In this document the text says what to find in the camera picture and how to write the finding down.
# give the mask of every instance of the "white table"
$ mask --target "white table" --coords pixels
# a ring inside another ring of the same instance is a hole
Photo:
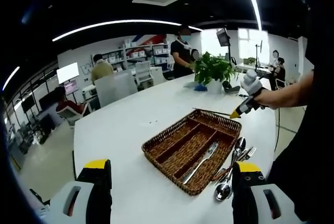
[[[255,66],[246,65],[244,63],[237,64],[236,67],[240,68],[241,70],[249,70],[249,69],[255,70]],[[257,70],[267,74],[271,73],[271,71],[269,71],[267,68],[257,67]]]
[[[239,74],[237,85],[242,80]],[[75,169],[96,159],[110,159],[113,205],[111,222],[116,224],[233,223],[232,198],[214,200],[216,188],[209,184],[198,196],[189,196],[167,179],[144,156],[141,146],[192,108],[232,113],[242,102],[236,95],[210,95],[183,88],[194,75],[165,82],[116,101],[76,122]],[[261,82],[269,86],[266,79]],[[273,162],[275,114],[273,110],[252,111],[236,119],[247,147],[257,147],[250,162],[266,175]],[[228,166],[231,155],[225,165]]]

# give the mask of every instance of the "ceiling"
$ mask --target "ceiling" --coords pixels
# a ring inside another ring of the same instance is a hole
[[[263,30],[284,37],[302,35],[306,7],[299,0],[257,3]],[[128,23],[96,27],[52,42],[53,38],[83,26],[122,19],[154,19],[202,29],[257,28],[251,0],[179,0],[166,7],[133,4],[132,0],[7,0],[4,6],[8,31],[4,63],[0,67],[1,86],[15,67],[21,66],[6,87],[5,98],[10,98],[28,77],[66,50],[127,35],[175,32],[175,26]]]

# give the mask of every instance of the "black cable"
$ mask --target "black cable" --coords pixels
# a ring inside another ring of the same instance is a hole
[[[281,117],[280,117],[280,109],[278,109],[278,130],[277,130],[277,140],[276,140],[276,146],[275,146],[275,151],[276,151],[276,148],[277,148],[277,144],[278,144],[278,138],[280,136],[280,121],[281,121]]]

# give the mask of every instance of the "floor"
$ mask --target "floor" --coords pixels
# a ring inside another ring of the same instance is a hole
[[[279,141],[275,158],[288,146],[304,116],[304,109],[280,109]],[[74,180],[73,150],[74,130],[65,122],[57,127],[43,145],[34,144],[26,155],[19,172],[21,179],[46,201],[67,182]]]

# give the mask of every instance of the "wicker basket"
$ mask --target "wicker basket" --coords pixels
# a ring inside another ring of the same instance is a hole
[[[197,195],[225,162],[239,137],[241,124],[214,113],[195,110],[141,147],[147,159],[179,188]],[[218,147],[187,184],[182,179],[199,164],[209,146]]]

